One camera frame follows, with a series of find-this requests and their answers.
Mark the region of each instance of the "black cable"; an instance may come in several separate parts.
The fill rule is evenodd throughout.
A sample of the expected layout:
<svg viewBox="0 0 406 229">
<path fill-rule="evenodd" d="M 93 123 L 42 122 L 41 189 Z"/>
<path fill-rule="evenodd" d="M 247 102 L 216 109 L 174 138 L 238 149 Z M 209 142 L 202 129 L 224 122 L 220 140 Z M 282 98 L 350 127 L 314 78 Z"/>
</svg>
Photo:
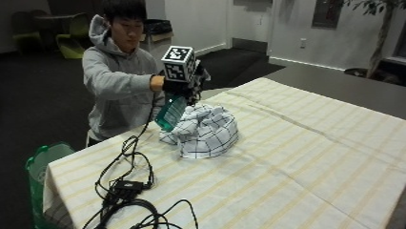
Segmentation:
<svg viewBox="0 0 406 229">
<path fill-rule="evenodd" d="M 118 154 L 118 156 L 113 159 L 113 161 L 108 164 L 108 166 L 104 168 L 104 170 L 101 171 L 100 173 L 100 176 L 98 176 L 98 179 L 94 183 L 94 191 L 97 193 L 97 195 L 100 196 L 100 198 L 102 199 L 102 205 L 101 205 L 101 209 L 97 211 L 97 213 L 90 217 L 90 219 L 88 220 L 88 222 L 85 223 L 84 225 L 84 228 L 86 228 L 90 224 L 90 222 L 94 220 L 96 216 L 100 215 L 100 221 L 102 221 L 102 219 L 105 219 L 105 215 L 110 214 L 110 210 L 116 209 L 120 205 L 117 204 L 117 202 L 120 201 L 120 198 L 117 197 L 117 193 L 116 193 L 116 190 L 114 190 L 114 187 L 118 183 L 120 180 L 124 180 L 124 178 L 132 173 L 132 171 L 134 170 L 136 166 L 134 166 L 134 156 L 136 155 L 141 155 L 144 157 L 144 159 L 146 160 L 148 162 L 148 165 L 149 165 L 149 181 L 148 181 L 148 184 L 142 186 L 144 189 L 149 189 L 153 185 L 153 170 L 152 170 L 152 166 L 150 166 L 150 163 L 149 163 L 149 159 L 146 158 L 146 156 L 144 154 L 141 154 L 140 152 L 136 152 L 136 148 L 137 148 L 137 144 L 138 144 L 138 140 L 140 140 L 140 137 L 141 135 L 144 134 L 144 132 L 146 131 L 148 129 L 148 126 L 149 126 L 149 121 L 150 121 L 150 118 L 152 118 L 152 113 L 153 113 L 153 101 L 154 101 L 154 98 L 156 98 L 156 94 L 153 93 L 153 97 L 152 97 L 152 105 L 150 105 L 150 110 L 149 110 L 149 118 L 148 118 L 148 123 L 146 125 L 144 126 L 142 128 L 142 131 L 141 133 L 136 136 L 133 135 L 132 137 L 128 138 L 128 140 L 122 143 L 122 146 L 121 146 L 121 153 Z M 132 147 L 132 152 L 130 154 L 125 154 L 125 152 L 130 149 Z M 129 157 L 130 156 L 130 168 L 129 170 L 118 177 L 116 178 L 113 181 L 113 184 L 112 184 L 112 181 L 109 182 L 109 188 L 104 187 L 102 184 L 101 184 L 101 179 L 105 175 L 105 173 L 109 171 L 109 169 L 112 168 L 112 166 L 114 165 L 114 163 L 117 161 L 120 161 L 121 157 Z M 104 196 L 100 192 L 98 192 L 98 189 L 97 187 L 100 187 L 105 192 L 106 192 L 106 195 Z"/>
<path fill-rule="evenodd" d="M 153 220 L 152 220 L 153 221 L 153 229 L 157 229 L 158 228 L 157 227 L 157 224 L 158 224 L 158 217 L 157 217 L 158 213 L 157 213 L 157 210 L 156 210 L 156 208 L 154 208 L 154 206 L 153 206 L 153 204 L 150 202 L 148 202 L 146 200 L 140 199 L 140 198 L 136 198 L 136 199 L 133 199 L 129 202 L 124 202 L 124 203 L 116 205 L 110 209 L 110 211 L 106 213 L 106 215 L 104 216 L 104 218 L 100 221 L 100 224 L 98 224 L 98 226 L 96 228 L 105 228 L 105 224 L 109 221 L 110 217 L 116 214 L 116 212 L 121 208 L 124 208 L 126 206 L 134 206 L 134 205 L 140 206 L 140 207 L 144 207 L 145 209 L 148 209 L 150 211 L 150 215 L 154 216 Z"/>
<path fill-rule="evenodd" d="M 200 228 L 198 220 L 197 220 L 197 217 L 196 217 L 196 213 L 194 213 L 194 209 L 193 209 L 192 203 L 190 203 L 190 201 L 189 201 L 188 199 L 181 199 L 181 200 L 178 200 L 178 201 L 173 204 L 173 206 L 172 206 L 162 214 L 160 214 L 160 217 L 162 217 L 162 218 L 166 220 L 165 215 L 174 209 L 174 207 L 176 207 L 181 202 L 186 202 L 188 205 L 189 205 L 190 212 L 192 212 L 192 215 L 193 215 L 193 220 L 194 220 L 194 226 L 196 226 L 196 228 L 198 229 L 198 228 Z M 156 223 L 156 222 L 154 222 L 154 219 L 156 219 L 156 216 L 154 216 L 154 215 L 146 216 L 146 217 L 142 219 L 142 221 L 141 221 L 140 223 L 137 223 L 134 226 L 130 227 L 130 229 L 138 229 L 138 228 L 144 228 L 144 227 L 148 227 L 148 226 L 154 225 L 154 223 Z M 160 222 L 158 224 L 166 224 L 166 225 L 176 226 L 177 228 L 181 228 L 181 227 L 178 227 L 177 225 L 169 223 L 168 221 L 166 221 L 166 222 Z"/>
</svg>

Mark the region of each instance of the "trash can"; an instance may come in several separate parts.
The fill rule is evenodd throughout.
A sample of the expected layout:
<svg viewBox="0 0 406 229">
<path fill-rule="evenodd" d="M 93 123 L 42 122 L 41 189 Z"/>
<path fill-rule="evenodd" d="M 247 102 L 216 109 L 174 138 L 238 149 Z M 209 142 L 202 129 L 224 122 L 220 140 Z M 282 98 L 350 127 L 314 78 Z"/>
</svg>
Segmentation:
<svg viewBox="0 0 406 229">
<path fill-rule="evenodd" d="M 158 71 L 164 70 L 161 58 L 172 46 L 173 36 L 173 27 L 169 20 L 148 19 L 145 21 L 140 48 L 153 56 Z"/>
<path fill-rule="evenodd" d="M 25 170 L 29 178 L 29 191 L 36 229 L 57 229 L 42 216 L 42 183 L 48 164 L 74 151 L 65 142 L 39 147 L 36 154 L 28 158 Z"/>
</svg>

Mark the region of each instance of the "crumpled cloth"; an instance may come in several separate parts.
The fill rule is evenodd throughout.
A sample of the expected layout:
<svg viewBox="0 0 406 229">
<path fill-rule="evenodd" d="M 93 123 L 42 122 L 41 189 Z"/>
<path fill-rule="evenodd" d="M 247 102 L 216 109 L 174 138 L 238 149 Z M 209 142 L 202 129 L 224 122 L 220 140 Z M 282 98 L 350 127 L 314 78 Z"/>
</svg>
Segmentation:
<svg viewBox="0 0 406 229">
<path fill-rule="evenodd" d="M 177 145 L 182 157 L 218 156 L 238 140 L 234 116 L 221 106 L 188 106 L 174 129 L 161 131 L 160 140 Z"/>
</svg>

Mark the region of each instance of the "chair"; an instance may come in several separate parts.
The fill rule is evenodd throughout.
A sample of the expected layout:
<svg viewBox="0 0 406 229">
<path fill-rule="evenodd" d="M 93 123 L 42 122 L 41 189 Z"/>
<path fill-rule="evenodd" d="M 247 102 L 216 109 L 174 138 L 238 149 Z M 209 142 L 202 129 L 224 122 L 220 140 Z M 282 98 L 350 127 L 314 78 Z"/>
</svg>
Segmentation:
<svg viewBox="0 0 406 229">
<path fill-rule="evenodd" d="M 84 43 L 89 40 L 89 19 L 86 13 L 76 14 L 69 21 L 69 34 L 58 34 L 56 42 L 65 59 L 80 59 L 84 55 Z"/>
<path fill-rule="evenodd" d="M 28 47 L 40 47 L 40 49 L 44 51 L 40 31 L 36 27 L 33 16 L 29 12 L 17 11 L 13 13 L 12 28 L 13 42 L 20 54 L 23 54 L 23 50 Z"/>
</svg>

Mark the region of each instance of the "gray hoodie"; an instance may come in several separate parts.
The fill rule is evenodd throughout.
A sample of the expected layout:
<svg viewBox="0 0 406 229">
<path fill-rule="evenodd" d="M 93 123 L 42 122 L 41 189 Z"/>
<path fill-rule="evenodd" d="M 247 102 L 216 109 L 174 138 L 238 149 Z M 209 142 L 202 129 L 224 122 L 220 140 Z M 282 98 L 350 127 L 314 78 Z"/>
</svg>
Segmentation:
<svg viewBox="0 0 406 229">
<path fill-rule="evenodd" d="M 130 54 L 121 52 L 108 34 L 96 15 L 89 30 L 94 46 L 84 53 L 82 67 L 84 83 L 94 95 L 89 124 L 97 140 L 146 124 L 150 109 L 154 118 L 165 100 L 164 93 L 149 89 L 150 77 L 158 73 L 152 55 L 140 48 Z"/>
</svg>

